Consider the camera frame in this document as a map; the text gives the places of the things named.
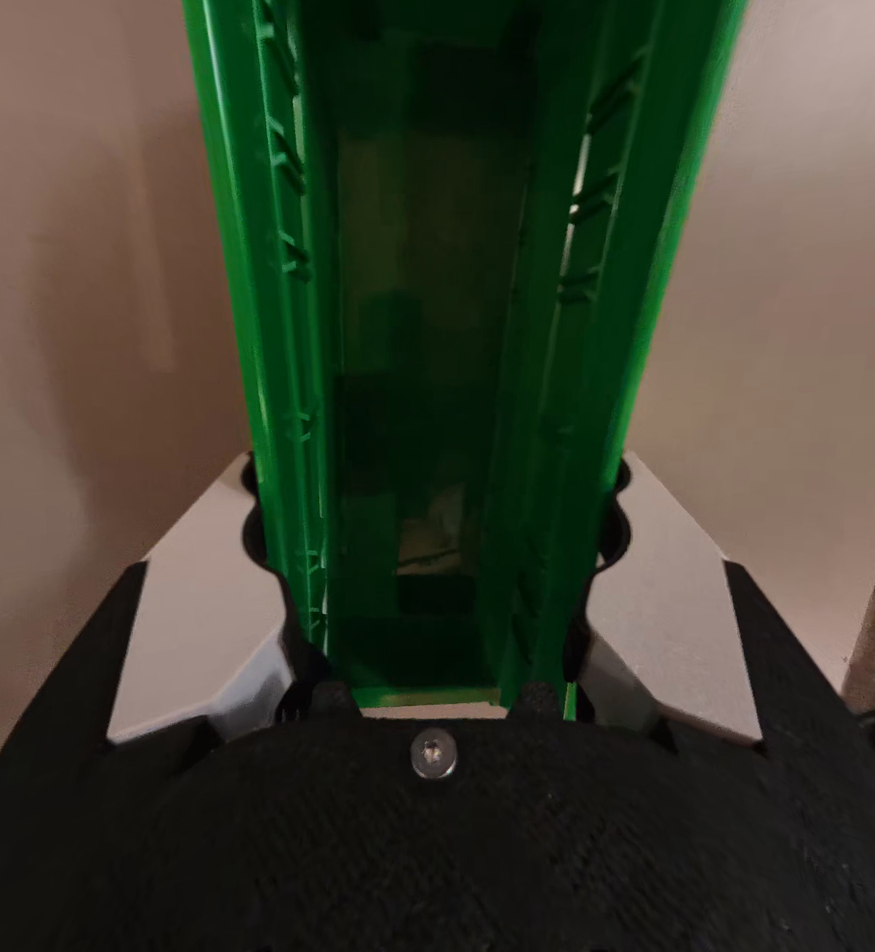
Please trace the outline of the green plastic bin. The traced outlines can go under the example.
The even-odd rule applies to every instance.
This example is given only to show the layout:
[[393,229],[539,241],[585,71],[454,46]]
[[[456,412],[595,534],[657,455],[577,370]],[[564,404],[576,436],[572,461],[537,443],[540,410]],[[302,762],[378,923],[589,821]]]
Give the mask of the green plastic bin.
[[378,707],[551,684],[745,2],[183,2],[253,552]]

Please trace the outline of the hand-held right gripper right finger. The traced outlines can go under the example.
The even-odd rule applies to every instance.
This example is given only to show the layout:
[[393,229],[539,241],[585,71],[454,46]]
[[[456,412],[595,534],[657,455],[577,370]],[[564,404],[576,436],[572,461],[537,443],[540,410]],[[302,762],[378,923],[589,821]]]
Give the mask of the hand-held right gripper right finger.
[[723,552],[632,452],[564,647],[574,720],[762,738]]

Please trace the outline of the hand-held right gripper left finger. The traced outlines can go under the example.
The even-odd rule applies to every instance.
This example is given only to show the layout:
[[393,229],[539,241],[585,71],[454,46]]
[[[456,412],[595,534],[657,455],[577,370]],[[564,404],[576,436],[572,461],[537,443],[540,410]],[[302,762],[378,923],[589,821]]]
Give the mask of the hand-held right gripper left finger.
[[290,584],[254,557],[254,476],[241,454],[147,554],[111,744],[195,720],[230,742],[297,718],[326,678]]

